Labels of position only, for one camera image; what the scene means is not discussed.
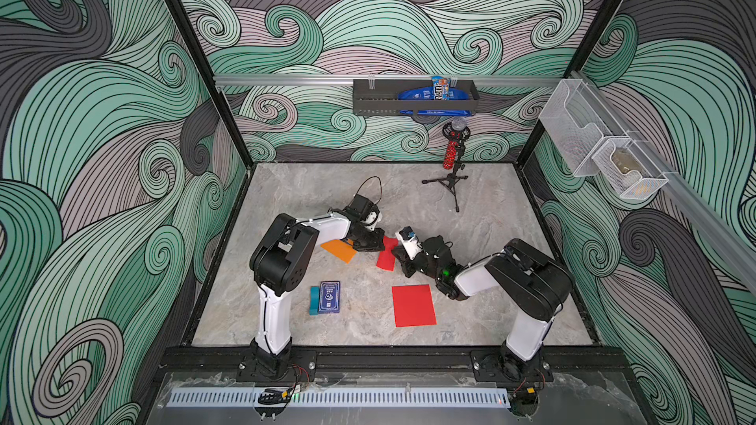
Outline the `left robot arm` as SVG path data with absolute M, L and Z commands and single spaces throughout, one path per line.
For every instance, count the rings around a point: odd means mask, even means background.
M 314 218 L 278 214 L 253 252 L 249 267 L 259 294 L 258 332 L 240 363 L 245 380 L 281 380 L 291 367 L 293 291 L 309 268 L 315 248 L 350 242 L 358 252 L 385 249 L 378 204 L 356 194 L 348 206 Z

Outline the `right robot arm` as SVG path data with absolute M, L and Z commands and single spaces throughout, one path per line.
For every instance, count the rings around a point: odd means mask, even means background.
M 475 362 L 496 381 L 515 385 L 545 381 L 539 351 L 574 285 L 565 268 L 519 238 L 492 255 L 461 265 L 442 236 L 421 241 L 407 226 L 395 237 L 398 245 L 392 254 L 405 277 L 423 273 L 452 300 L 463 301 L 502 288 L 517 306 L 514 324 L 500 352 Z

